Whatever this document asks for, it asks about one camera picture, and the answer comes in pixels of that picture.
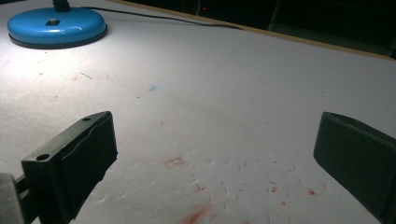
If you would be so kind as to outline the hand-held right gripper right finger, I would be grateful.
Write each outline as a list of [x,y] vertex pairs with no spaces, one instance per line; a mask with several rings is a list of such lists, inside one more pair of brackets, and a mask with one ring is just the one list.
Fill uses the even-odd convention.
[[381,224],[396,224],[396,139],[343,115],[321,116],[316,162]]

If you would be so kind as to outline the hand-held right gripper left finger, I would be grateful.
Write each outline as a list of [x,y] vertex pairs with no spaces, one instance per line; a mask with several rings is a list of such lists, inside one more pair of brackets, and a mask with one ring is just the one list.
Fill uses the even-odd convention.
[[42,224],[75,219],[97,183],[117,159],[113,117],[89,115],[21,161]]

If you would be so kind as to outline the blue desk lamp base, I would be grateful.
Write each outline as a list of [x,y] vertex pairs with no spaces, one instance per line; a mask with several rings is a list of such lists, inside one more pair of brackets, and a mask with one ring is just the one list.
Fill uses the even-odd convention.
[[100,40],[107,34],[105,19],[68,0],[52,0],[53,7],[22,12],[7,22],[10,40],[31,49],[67,49]]

